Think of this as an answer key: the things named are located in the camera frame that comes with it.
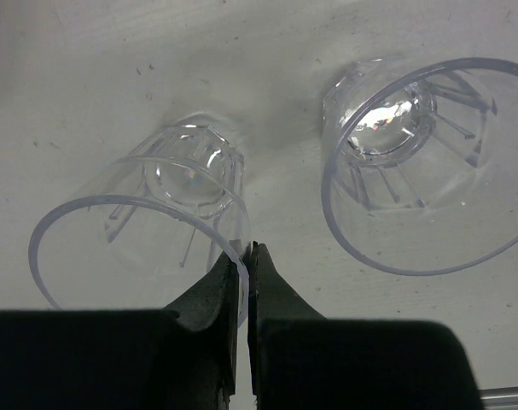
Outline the clear glass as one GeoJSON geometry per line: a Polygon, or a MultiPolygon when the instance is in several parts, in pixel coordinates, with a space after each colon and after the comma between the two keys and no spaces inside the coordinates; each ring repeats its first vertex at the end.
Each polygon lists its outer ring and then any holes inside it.
{"type": "Polygon", "coordinates": [[[160,126],[49,211],[28,247],[32,279],[55,310],[162,308],[235,266],[247,317],[251,228],[237,123],[195,112],[160,126]]]}
{"type": "Polygon", "coordinates": [[[517,244],[518,63],[351,63],[323,99],[321,202],[383,272],[458,272],[517,244]]]}

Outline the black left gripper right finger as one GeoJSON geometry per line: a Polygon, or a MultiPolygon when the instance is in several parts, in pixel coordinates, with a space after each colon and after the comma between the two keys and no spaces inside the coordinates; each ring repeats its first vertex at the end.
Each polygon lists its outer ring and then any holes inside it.
{"type": "Polygon", "coordinates": [[[256,243],[248,336],[260,409],[480,409],[466,352],[445,325],[328,319],[278,273],[256,243]]]}

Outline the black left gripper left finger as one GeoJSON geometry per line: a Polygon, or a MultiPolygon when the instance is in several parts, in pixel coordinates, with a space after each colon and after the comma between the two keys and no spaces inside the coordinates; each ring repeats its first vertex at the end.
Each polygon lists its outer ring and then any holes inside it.
{"type": "Polygon", "coordinates": [[[238,293],[222,255],[163,308],[0,311],[0,409],[225,409],[238,293]]]}

